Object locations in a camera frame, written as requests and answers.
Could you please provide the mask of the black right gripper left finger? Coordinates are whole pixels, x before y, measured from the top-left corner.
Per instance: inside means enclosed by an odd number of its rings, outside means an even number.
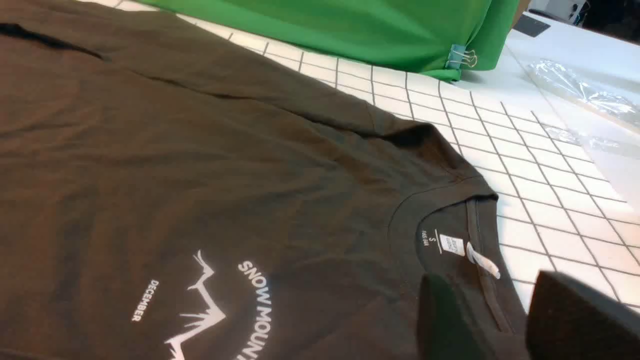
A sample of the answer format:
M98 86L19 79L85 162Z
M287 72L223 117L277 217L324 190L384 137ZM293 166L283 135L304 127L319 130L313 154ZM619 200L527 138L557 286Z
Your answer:
M486 338L466 319L450 284L423 275L419 285L416 344L420 360L492 360Z

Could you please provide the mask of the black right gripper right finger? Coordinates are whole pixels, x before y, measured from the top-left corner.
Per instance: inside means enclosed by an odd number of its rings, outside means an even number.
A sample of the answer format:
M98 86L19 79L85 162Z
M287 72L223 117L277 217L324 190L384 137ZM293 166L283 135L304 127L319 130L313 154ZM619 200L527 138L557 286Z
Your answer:
M576 278L539 272L525 333L533 360L637 360L640 317Z

